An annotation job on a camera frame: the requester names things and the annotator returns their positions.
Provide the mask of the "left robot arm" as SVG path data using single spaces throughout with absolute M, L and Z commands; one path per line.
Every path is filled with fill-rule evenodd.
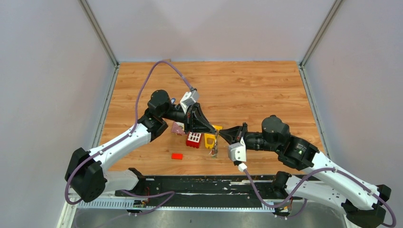
M 115 190 L 128 190 L 134 196 L 141 196 L 146 184 L 138 174 L 131 170 L 109 172 L 109 168 L 128 153 L 161 136 L 168 128 L 167 120 L 182 123 L 186 133 L 215 134 L 217 130 L 203 114 L 198 97 L 197 91 L 192 90 L 174 105 L 165 90 L 156 90 L 144 114 L 128 130 L 88 151 L 82 147 L 76 149 L 65 174 L 66 201 L 69 204 L 91 202 L 102 193 Z M 69 189 L 79 196 L 77 201 L 69 199 Z

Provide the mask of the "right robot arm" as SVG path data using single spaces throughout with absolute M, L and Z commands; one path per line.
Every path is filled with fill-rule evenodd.
M 391 189 L 363 181 L 331 161 L 310 142 L 293 136 L 289 126 L 275 115 L 265 118 L 260 132 L 241 126 L 222 129 L 219 135 L 228 143 L 228 157 L 243 173 L 248 173 L 248 150 L 275 152 L 284 165 L 304 172 L 299 178 L 279 171 L 272 184 L 272 194 L 285 201 L 292 197 L 311 200 L 333 208 L 361 228 L 384 225 L 392 213 L 387 204 Z

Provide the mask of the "large metal keyring with tags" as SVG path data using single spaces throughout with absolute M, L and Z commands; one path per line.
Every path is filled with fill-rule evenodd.
M 218 142 L 217 142 L 218 136 L 219 136 L 219 134 L 218 134 L 218 132 L 216 132 L 216 134 L 214 135 L 213 147 L 210 152 L 211 157 L 216 157 L 218 154 Z

